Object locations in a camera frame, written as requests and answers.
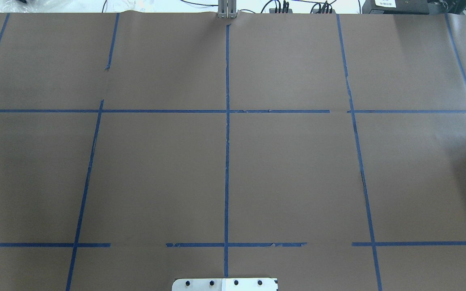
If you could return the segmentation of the black computer box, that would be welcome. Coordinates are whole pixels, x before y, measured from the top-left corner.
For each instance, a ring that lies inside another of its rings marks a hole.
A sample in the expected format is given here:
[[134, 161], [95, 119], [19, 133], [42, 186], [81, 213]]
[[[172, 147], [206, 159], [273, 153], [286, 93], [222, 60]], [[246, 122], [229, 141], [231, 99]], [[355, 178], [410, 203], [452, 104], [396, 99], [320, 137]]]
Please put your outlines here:
[[365, 0], [362, 14], [428, 15], [427, 0]]

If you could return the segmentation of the crumpled clear plastic wrap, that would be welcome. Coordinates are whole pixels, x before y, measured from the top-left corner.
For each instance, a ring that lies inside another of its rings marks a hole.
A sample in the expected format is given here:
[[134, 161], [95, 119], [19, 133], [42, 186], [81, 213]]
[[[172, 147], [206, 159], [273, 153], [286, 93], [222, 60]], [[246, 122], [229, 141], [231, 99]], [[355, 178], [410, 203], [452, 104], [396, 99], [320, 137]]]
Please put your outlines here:
[[52, 13], [64, 8], [72, 0], [4, 0], [1, 13]]

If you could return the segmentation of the aluminium frame post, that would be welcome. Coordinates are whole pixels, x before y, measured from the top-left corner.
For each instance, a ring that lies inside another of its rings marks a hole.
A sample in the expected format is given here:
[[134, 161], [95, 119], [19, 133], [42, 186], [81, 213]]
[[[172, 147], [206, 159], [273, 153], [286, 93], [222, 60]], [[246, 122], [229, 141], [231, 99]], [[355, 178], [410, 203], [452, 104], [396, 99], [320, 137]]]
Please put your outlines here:
[[218, 0], [218, 18], [234, 19], [237, 18], [238, 9], [236, 0]]

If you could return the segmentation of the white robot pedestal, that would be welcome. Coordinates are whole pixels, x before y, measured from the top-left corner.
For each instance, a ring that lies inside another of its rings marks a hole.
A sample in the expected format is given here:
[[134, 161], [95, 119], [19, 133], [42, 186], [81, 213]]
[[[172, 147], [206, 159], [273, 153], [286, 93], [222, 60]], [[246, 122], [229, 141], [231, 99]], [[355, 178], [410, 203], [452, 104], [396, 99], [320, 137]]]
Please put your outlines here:
[[276, 278], [180, 278], [172, 291], [278, 291]]

